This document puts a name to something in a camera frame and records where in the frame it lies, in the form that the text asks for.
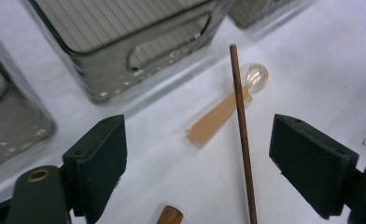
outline wooden handle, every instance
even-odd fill
[[[252,168],[250,165],[249,143],[247,141],[246,116],[244,97],[241,93],[241,76],[239,74],[238,52],[235,45],[230,46],[232,59],[233,86],[235,88],[235,100],[238,112],[239,133],[241,135],[242,157],[245,170],[246,196],[250,215],[250,224],[257,224],[255,193],[253,189]]]
[[[157,224],[180,224],[182,219],[183,214],[179,210],[173,206],[167,205],[163,208]]]
[[[242,87],[242,93],[245,101],[250,102],[252,100],[246,86]],[[203,147],[213,135],[215,135],[235,108],[235,94],[231,93],[220,104],[194,123],[191,128],[186,131],[186,136],[195,146],[199,148]]]

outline white surface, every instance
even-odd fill
[[[183,223],[248,223],[236,115],[201,150],[184,135],[187,122],[232,86],[229,45],[236,43],[242,67],[259,62],[270,73],[246,108],[259,223],[346,223],[348,208],[329,221],[319,217],[268,149],[274,114],[285,114],[357,151],[358,168],[366,166],[366,0],[318,1],[268,31],[238,30],[227,19],[208,48],[94,105],[21,3],[0,0],[0,39],[58,126],[48,141],[0,166],[0,201],[20,174],[60,165],[98,120],[124,113],[127,170],[98,223],[156,223],[166,204],[183,212]]]

